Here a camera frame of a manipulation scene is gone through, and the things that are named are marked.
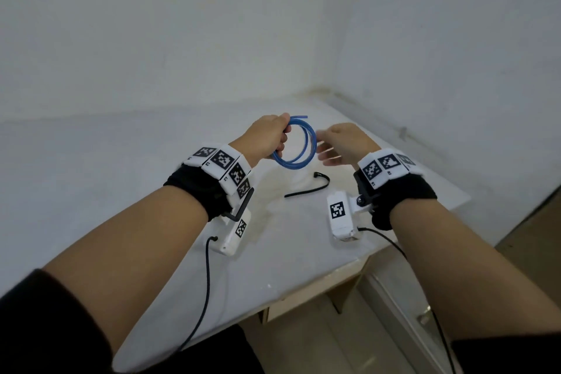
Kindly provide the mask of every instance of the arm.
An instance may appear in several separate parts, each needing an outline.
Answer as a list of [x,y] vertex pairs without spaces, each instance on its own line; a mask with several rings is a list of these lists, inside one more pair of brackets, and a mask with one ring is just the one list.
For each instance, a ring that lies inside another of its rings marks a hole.
[[[354,165],[380,147],[358,126],[317,132],[318,158]],[[561,331],[560,309],[522,272],[436,200],[404,200],[393,230],[453,340]]]
[[[290,116],[264,116],[231,146],[254,167],[280,155]],[[189,193],[164,186],[99,225],[44,270],[86,307],[117,352],[207,224]]]

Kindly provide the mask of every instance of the table surface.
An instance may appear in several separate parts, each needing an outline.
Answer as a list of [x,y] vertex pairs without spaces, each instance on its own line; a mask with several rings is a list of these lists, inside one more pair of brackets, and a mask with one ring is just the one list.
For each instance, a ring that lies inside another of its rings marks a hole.
[[[202,141],[230,142],[259,116],[284,111],[308,115],[314,129],[349,121],[322,101],[292,97],[0,124],[0,292],[157,189]],[[285,158],[297,155],[303,143],[300,130],[291,132]],[[446,208],[470,199],[425,170]],[[312,181],[314,171],[331,177],[327,189],[283,198],[295,186]],[[351,167],[324,167],[314,160],[302,172],[266,160],[254,175],[252,219],[238,253],[232,258],[210,254],[210,301],[195,337],[388,245],[374,234],[352,243],[331,236],[325,199],[336,189],[356,193]],[[368,226],[368,214],[360,221]],[[116,370],[157,359],[191,332],[205,300],[204,243],[214,227],[211,222],[203,229],[131,331],[115,357]]]

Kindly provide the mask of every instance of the blue tube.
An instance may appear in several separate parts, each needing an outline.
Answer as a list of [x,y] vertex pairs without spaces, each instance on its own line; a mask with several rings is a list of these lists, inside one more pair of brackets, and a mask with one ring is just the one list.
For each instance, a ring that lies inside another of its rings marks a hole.
[[[312,129],[312,126],[310,126],[308,123],[306,123],[304,120],[302,120],[302,119],[307,119],[307,118],[308,118],[307,115],[293,115],[293,116],[290,117],[290,121],[288,122],[288,124],[291,124],[291,125],[294,125],[294,126],[300,126],[302,128],[302,130],[304,131],[304,148],[302,149],[302,151],[300,151],[300,154],[298,154],[298,157],[293,158],[292,160],[286,161],[286,160],[283,160],[282,158],[280,158],[277,155],[277,151],[273,152],[273,158],[277,161],[277,163],[280,164],[283,167],[286,167],[287,169],[298,170],[298,169],[301,169],[301,168],[307,166],[310,163],[310,161],[312,161],[312,159],[315,155],[316,148],[318,148],[318,140],[316,139],[315,132]],[[296,162],[306,152],[306,150],[308,148],[308,140],[311,142],[310,154],[308,155],[308,157],[305,160],[302,160],[300,162]]]

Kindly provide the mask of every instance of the hand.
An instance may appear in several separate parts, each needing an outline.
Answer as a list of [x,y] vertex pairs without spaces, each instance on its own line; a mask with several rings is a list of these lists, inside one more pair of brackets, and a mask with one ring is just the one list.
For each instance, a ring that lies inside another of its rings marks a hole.
[[354,123],[334,124],[327,130],[317,130],[318,145],[316,152],[318,160],[323,160],[324,166],[339,166],[350,164],[355,170],[357,164],[369,152],[380,150],[380,145],[374,142]]
[[254,122],[242,136],[230,143],[230,146],[240,151],[246,158],[251,168],[255,167],[262,158],[271,158],[271,154],[277,151],[282,157],[284,143],[291,131],[288,125],[289,113],[282,115],[263,115]]

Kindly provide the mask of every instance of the white wall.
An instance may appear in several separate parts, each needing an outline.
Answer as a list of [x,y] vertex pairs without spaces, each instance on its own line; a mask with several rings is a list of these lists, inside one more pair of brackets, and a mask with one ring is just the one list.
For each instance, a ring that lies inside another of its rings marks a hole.
[[496,243],[561,183],[560,24],[561,0],[357,0],[338,84]]
[[0,122],[329,84],[349,1],[0,0]]

